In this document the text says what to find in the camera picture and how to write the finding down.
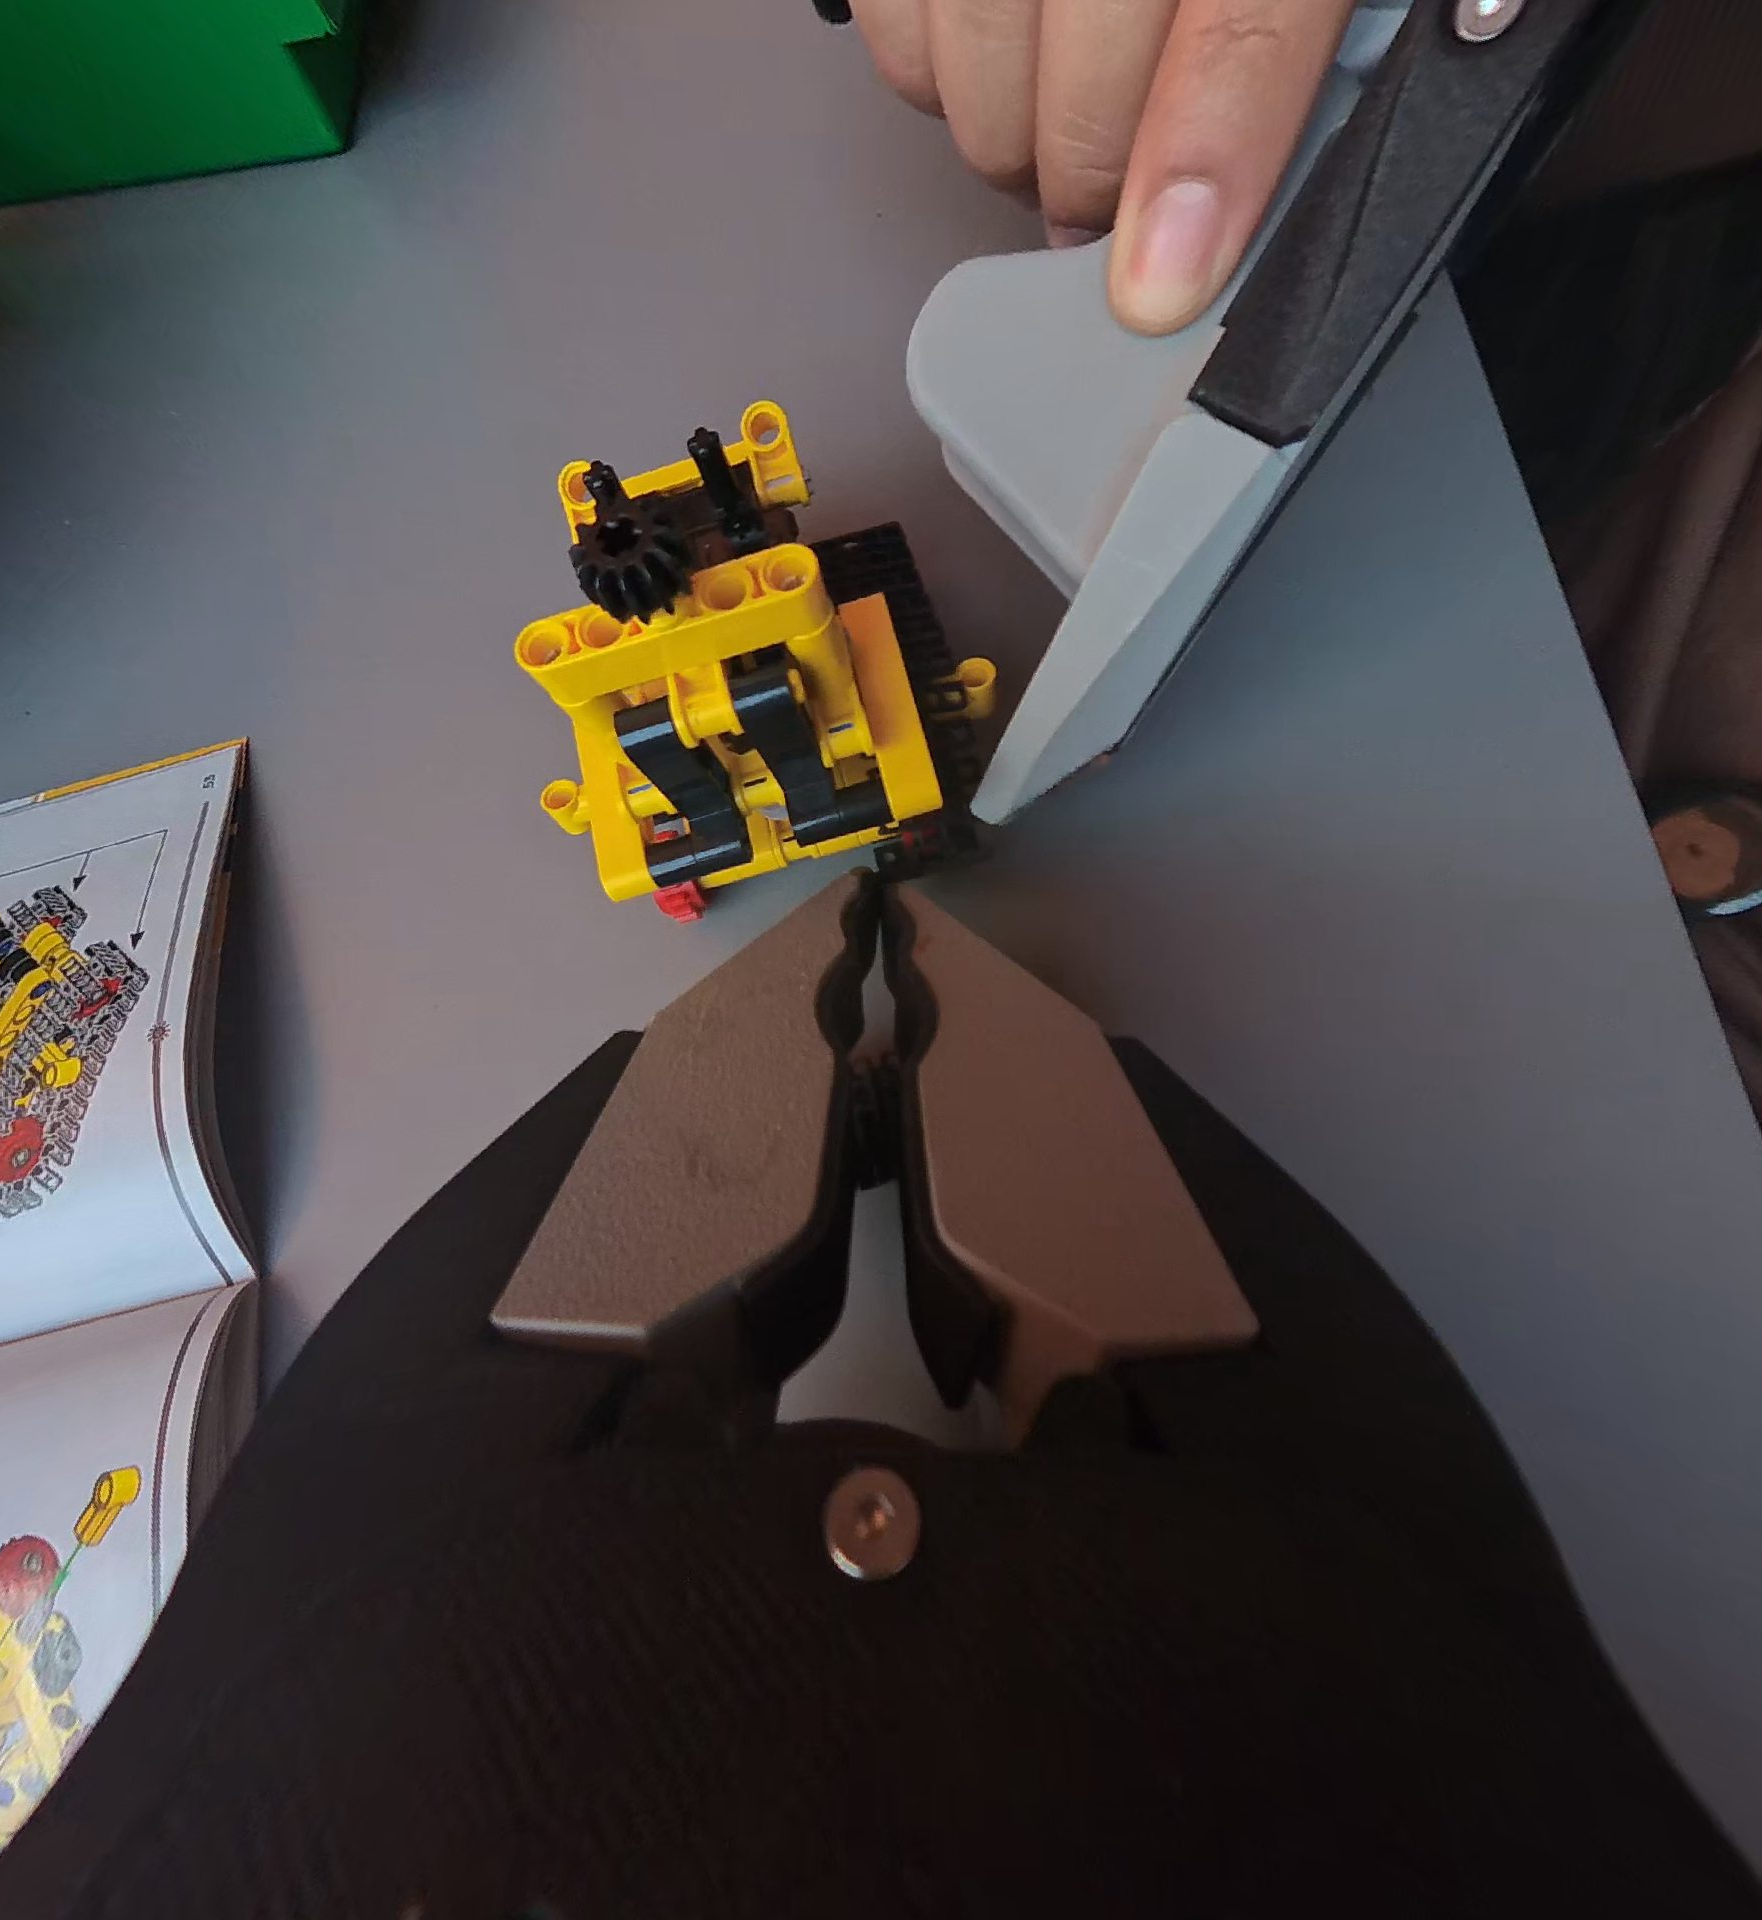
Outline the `lego instruction booklet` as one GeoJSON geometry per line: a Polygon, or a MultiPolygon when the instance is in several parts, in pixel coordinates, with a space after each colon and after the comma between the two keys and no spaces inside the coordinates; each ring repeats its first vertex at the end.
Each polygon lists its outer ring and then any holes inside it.
{"type": "Polygon", "coordinates": [[[0,803],[0,1850],[257,1400],[210,1020],[244,742],[0,803]]]}

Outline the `yellow lego bulldozer model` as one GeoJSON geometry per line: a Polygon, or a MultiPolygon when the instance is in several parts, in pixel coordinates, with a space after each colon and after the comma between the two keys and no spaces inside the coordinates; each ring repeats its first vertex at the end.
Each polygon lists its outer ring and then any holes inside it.
{"type": "MultiPolygon", "coordinates": [[[[672,464],[555,481],[580,608],[520,630],[515,663],[566,714],[577,779],[542,810],[585,835],[608,898],[700,921],[721,885],[868,849],[942,798],[882,595],[837,606],[770,400],[672,464]]],[[[995,667],[953,656],[978,725],[995,667]]]]}

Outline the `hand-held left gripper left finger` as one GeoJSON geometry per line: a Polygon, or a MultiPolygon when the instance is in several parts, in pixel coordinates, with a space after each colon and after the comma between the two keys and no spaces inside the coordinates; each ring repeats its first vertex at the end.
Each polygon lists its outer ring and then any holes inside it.
{"type": "Polygon", "coordinates": [[[502,1284],[495,1332],[774,1392],[839,1321],[868,878],[653,1014],[502,1284]]]}

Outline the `green plastic bin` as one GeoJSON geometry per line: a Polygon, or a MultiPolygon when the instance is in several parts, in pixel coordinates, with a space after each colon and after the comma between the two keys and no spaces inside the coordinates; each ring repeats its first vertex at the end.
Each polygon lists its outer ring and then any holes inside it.
{"type": "Polygon", "coordinates": [[[331,156],[367,4],[0,4],[0,205],[331,156]]]}

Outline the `person's right hand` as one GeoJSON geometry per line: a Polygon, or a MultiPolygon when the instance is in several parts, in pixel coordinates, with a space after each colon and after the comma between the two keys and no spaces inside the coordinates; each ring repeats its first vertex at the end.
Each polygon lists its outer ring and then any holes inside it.
{"type": "Polygon", "coordinates": [[[1194,325],[1244,255],[1353,4],[851,4],[878,80],[1052,245],[1111,235],[1109,306],[1194,325]]]}

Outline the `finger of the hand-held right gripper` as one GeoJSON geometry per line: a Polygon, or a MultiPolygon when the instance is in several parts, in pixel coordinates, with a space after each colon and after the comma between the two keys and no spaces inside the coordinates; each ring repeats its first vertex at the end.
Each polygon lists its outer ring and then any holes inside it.
{"type": "Polygon", "coordinates": [[[1270,448],[1189,385],[1223,342],[1210,306],[1174,336],[1109,313],[1111,245],[967,257],[909,332],[909,400],[953,483],[1061,591],[1061,619],[973,788],[989,829],[1125,753],[1125,798],[1177,798],[1279,753],[1280,722],[1330,745],[1335,698],[1363,722],[1443,662],[1452,552],[1452,274],[1431,264],[1353,379],[1345,415],[1270,448]]]}

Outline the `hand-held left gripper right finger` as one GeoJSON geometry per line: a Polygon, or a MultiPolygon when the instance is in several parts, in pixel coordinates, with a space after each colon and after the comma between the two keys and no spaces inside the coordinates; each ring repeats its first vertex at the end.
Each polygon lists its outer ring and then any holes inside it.
{"type": "Polygon", "coordinates": [[[891,889],[909,1321],[942,1403],[1002,1439],[1061,1381],[1238,1351],[1257,1318],[1094,1020],[891,889]]]}

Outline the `black lego track strip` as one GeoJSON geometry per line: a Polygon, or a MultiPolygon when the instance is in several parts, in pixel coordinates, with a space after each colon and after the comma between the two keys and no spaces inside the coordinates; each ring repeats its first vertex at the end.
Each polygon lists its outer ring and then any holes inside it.
{"type": "Polygon", "coordinates": [[[901,1122],[901,1075],[929,1037],[931,1004],[905,978],[905,962],[891,957],[891,885],[914,879],[931,867],[959,863],[978,853],[970,798],[982,773],[982,753],[967,721],[959,663],[952,656],[942,619],[920,588],[901,527],[868,527],[851,537],[818,543],[824,582],[837,606],[867,595],[886,603],[891,637],[898,645],[912,717],[920,722],[931,750],[942,798],[912,810],[905,829],[882,837],[874,870],[856,867],[832,878],[820,898],[829,906],[832,947],[818,982],[818,1016],[837,1063],[837,1120],[842,1120],[839,1180],[854,1197],[861,1188],[898,1179],[901,1156],[912,1151],[912,1124],[901,1122]],[[868,966],[882,966],[891,990],[891,1054],[878,1065],[856,1065],[860,996],[868,966]]]}

